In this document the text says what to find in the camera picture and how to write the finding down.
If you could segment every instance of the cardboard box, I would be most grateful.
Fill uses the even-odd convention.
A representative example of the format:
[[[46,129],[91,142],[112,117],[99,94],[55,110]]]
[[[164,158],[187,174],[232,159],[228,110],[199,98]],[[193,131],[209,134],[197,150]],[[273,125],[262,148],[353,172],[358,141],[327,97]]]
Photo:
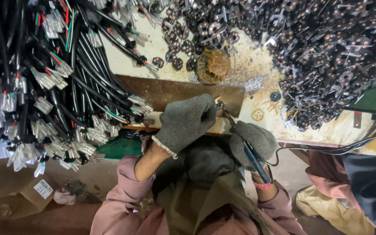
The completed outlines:
[[[39,213],[53,199],[59,186],[46,174],[15,179],[0,189],[0,214],[18,219]]]

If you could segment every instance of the rusty metal plate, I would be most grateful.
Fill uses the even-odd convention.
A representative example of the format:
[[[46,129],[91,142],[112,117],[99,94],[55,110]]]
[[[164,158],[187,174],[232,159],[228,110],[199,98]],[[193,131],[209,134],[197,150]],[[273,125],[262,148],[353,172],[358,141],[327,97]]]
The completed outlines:
[[[242,108],[245,90],[243,87],[206,86],[198,83],[175,82],[160,79],[139,78],[117,75],[135,95],[146,99],[153,106],[154,111],[163,112],[167,104],[174,101],[191,99],[201,94],[210,94],[216,98],[221,96],[224,108],[235,118],[238,118]]]

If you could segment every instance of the workbench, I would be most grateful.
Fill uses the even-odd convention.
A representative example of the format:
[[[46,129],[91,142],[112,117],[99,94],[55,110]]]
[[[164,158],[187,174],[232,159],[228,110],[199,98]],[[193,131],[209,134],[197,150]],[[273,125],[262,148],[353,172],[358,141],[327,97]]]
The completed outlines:
[[[168,46],[163,39],[163,33],[160,27],[154,29],[149,22],[139,16],[136,23],[137,30],[148,35],[149,41],[144,47],[137,46],[141,55],[146,56],[148,62],[156,56],[165,60],[165,53]],[[308,129],[300,132],[294,127],[285,127],[282,117],[286,119],[285,109],[282,109],[281,99],[278,102],[272,102],[269,96],[273,92],[281,92],[278,82],[284,78],[277,69],[271,70],[273,67],[272,56],[269,51],[263,47],[255,49],[255,44],[244,34],[238,30],[240,40],[235,44],[238,51],[237,54],[231,56],[233,78],[224,81],[227,85],[243,86],[246,89],[242,109],[237,120],[246,123],[253,123],[263,127],[274,134],[279,142],[309,144],[317,146],[337,147],[343,146],[363,138],[367,131],[371,128],[373,121],[371,114],[362,113],[361,122],[357,128],[354,128],[354,112],[344,110],[337,120],[324,123],[320,130]],[[102,41],[107,51],[109,65],[114,74],[128,75],[132,77],[142,77],[155,79],[146,67],[134,68],[133,62],[129,57],[123,54],[115,46],[113,46],[102,35]],[[184,67],[180,71],[176,71],[171,63],[165,63],[164,67],[159,70],[160,79],[172,80],[179,82],[192,82],[195,76],[193,72],[188,72],[185,62],[188,57],[180,52],[177,54],[184,61]],[[159,120],[160,112],[152,112],[148,118],[153,119],[154,123],[149,125],[151,128],[160,128]],[[230,124],[223,117],[218,117],[216,124],[209,130],[210,133],[230,134]]]

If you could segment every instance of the work glove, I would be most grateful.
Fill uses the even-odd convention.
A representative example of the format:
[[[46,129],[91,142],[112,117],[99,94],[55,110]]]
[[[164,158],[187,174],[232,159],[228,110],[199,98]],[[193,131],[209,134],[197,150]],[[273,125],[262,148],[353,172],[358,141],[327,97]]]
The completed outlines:
[[[162,128],[152,139],[176,159],[177,153],[216,123],[216,113],[215,101],[209,94],[170,103],[159,117]]]
[[[256,172],[255,167],[249,161],[249,158],[244,152],[242,137],[248,141],[255,149],[256,153],[258,153],[260,157],[267,162],[269,158],[274,155],[277,148],[277,142],[275,141],[274,135],[272,135],[269,131],[251,123],[244,123],[242,121],[237,122],[236,126],[234,127],[234,133],[230,139],[230,149],[233,156],[246,170]],[[259,161],[259,163],[262,165],[262,167],[266,166],[266,164],[262,161]]]

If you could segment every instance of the pink sleeve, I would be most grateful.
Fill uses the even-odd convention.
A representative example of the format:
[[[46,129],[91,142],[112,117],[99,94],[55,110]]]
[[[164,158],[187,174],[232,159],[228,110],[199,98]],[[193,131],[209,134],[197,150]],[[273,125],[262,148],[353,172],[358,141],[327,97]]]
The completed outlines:
[[[292,213],[290,195],[277,181],[274,181],[274,184],[278,187],[279,191],[273,199],[258,202],[262,211],[290,234],[307,235]]]
[[[118,163],[118,184],[107,194],[107,200],[97,211],[92,222],[91,235],[133,234],[141,219],[133,213],[140,199],[151,188],[153,176],[146,181],[137,181],[134,166],[138,156],[126,156]]]

